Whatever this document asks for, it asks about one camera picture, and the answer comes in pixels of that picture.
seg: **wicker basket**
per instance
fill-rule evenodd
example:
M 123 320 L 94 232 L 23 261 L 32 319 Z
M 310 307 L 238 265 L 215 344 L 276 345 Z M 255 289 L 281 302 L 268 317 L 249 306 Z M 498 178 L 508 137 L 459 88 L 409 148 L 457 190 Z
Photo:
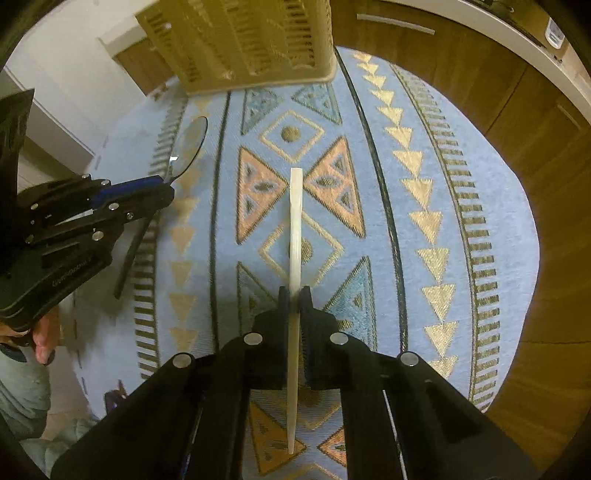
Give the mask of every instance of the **wicker basket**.
M 160 0 L 136 17 L 187 93 L 336 72 L 329 0 Z

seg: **white countertop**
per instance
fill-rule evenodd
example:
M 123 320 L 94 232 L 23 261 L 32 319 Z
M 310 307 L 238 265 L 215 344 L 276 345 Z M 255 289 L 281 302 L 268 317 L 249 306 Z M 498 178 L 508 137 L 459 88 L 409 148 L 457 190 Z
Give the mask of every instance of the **white countertop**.
M 419 8 L 448 18 L 497 41 L 536 68 L 573 103 L 591 124 L 591 86 L 576 53 L 569 51 L 560 64 L 546 49 L 494 15 L 463 0 L 383 0 Z

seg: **magnifying glass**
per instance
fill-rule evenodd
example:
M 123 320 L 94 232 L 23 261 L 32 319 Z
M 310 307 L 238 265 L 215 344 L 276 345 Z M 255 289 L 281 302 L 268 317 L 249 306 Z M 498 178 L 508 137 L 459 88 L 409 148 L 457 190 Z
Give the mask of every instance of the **magnifying glass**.
M 176 141 L 170 155 L 168 169 L 164 176 L 166 183 L 172 183 L 185 173 L 193 164 L 207 134 L 207 118 L 196 118 L 183 131 Z
M 165 183 L 174 182 L 189 169 L 201 150 L 206 134 L 207 118 L 204 116 L 200 116 L 193 120 L 183 133 L 181 133 L 174 144 L 172 155 L 170 155 L 170 160 L 168 161 L 168 168 L 164 174 Z M 121 267 L 121 272 L 119 273 L 117 283 L 115 284 L 115 290 L 113 292 L 116 299 L 121 298 L 127 274 L 129 273 L 131 265 L 134 263 L 135 254 L 138 251 L 140 243 L 144 239 L 144 235 L 150 226 L 152 218 L 154 218 L 154 214 L 141 220 L 143 223 L 135 234 L 134 239 L 129 246 L 129 250 L 127 250 L 125 261 Z

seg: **fabric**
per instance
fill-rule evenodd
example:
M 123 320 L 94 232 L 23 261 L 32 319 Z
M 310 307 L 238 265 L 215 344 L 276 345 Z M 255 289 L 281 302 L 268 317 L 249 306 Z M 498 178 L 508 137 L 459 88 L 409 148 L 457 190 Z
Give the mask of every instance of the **fabric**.
M 96 423 L 76 420 L 55 439 L 40 439 L 47 422 L 50 396 L 47 367 L 0 355 L 0 414 L 25 452 L 47 476 L 60 455 Z
M 121 301 L 113 265 L 66 326 L 90 406 L 131 392 L 176 352 L 214 353 L 288 283 L 290 168 L 304 170 L 302 281 L 341 330 L 417 352 L 486 411 L 509 369 L 539 247 L 525 193 L 476 128 L 408 72 L 340 48 L 325 85 L 186 98 L 171 83 L 113 130 L 89 169 L 114 183 L 163 170 L 177 131 L 209 131 L 151 225 Z M 284 393 L 253 392 L 243 477 L 345 478 L 337 391 L 300 392 L 296 455 Z

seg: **white wall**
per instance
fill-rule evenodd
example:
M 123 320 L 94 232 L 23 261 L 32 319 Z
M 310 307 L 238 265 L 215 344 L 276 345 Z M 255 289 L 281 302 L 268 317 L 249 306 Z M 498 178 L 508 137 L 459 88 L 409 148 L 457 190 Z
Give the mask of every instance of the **white wall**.
M 39 185 L 52 180 L 62 180 L 74 175 L 55 158 L 45 152 L 29 138 L 18 153 L 17 189 Z
M 91 153 L 145 98 L 98 37 L 150 3 L 69 0 L 37 24 L 8 61 L 15 81 L 34 87 L 36 103 Z
M 6 70 L 0 72 L 0 97 L 3 98 L 23 89 Z M 52 98 L 54 102 L 58 102 L 60 99 L 62 101 L 59 105 L 63 109 L 68 105 L 67 98 L 63 95 Z M 27 138 L 30 138 L 42 150 L 59 160 L 72 172 L 83 173 L 92 160 L 92 151 L 39 104 L 37 95 L 33 98 L 33 105 L 31 105 L 29 113 Z

